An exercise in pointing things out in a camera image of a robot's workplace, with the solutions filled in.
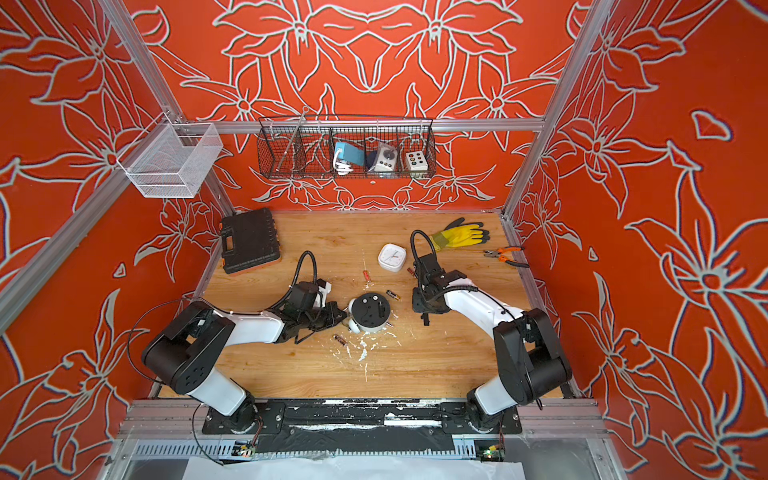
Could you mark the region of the white round twin-bell alarm clock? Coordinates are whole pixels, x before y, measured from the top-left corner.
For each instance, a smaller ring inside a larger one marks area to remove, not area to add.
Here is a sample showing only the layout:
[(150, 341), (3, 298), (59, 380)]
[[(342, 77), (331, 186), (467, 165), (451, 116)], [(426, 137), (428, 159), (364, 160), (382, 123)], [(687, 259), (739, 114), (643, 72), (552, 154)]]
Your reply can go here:
[(386, 295), (365, 293), (348, 304), (348, 328), (356, 334), (373, 334), (383, 330), (391, 316), (391, 306)]

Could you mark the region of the white square alarm clock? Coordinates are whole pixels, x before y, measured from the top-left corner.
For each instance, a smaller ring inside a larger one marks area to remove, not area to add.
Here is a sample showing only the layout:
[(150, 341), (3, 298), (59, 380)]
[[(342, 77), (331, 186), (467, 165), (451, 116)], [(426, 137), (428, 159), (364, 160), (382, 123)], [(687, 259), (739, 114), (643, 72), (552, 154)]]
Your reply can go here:
[(407, 251), (404, 247), (387, 243), (380, 250), (377, 261), (379, 266), (392, 273), (400, 272), (407, 260)]

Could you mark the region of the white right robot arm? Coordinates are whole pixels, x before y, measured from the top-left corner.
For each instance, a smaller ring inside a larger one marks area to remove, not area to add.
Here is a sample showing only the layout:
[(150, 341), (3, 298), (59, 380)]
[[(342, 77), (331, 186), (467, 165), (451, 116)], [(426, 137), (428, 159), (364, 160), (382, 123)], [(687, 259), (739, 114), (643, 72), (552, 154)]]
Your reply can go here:
[(505, 413), (518, 406), (542, 405), (541, 398), (569, 382), (572, 368), (559, 336), (547, 313), (541, 309), (512, 307), (481, 289), (464, 273), (445, 270), (437, 250), (417, 253), (416, 238), (409, 243), (414, 257), (417, 286), (412, 291), (412, 308), (428, 326), (432, 315), (456, 312), (488, 334), (494, 342), (497, 374), (470, 390), (466, 397), (466, 418), (480, 433), (490, 431)]

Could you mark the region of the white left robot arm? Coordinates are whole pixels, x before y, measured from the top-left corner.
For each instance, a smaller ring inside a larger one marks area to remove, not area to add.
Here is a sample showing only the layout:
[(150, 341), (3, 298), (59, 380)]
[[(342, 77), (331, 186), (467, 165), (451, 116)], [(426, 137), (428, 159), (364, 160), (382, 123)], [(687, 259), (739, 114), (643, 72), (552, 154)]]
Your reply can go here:
[(223, 310), (204, 299), (191, 301), (144, 348), (141, 364), (146, 379), (170, 387), (208, 407), (235, 432), (261, 420), (253, 395), (221, 373), (216, 364), (230, 346), (300, 344), (332, 329), (347, 317), (329, 295), (332, 284), (319, 277), (310, 251), (299, 257), (286, 293), (255, 313)]

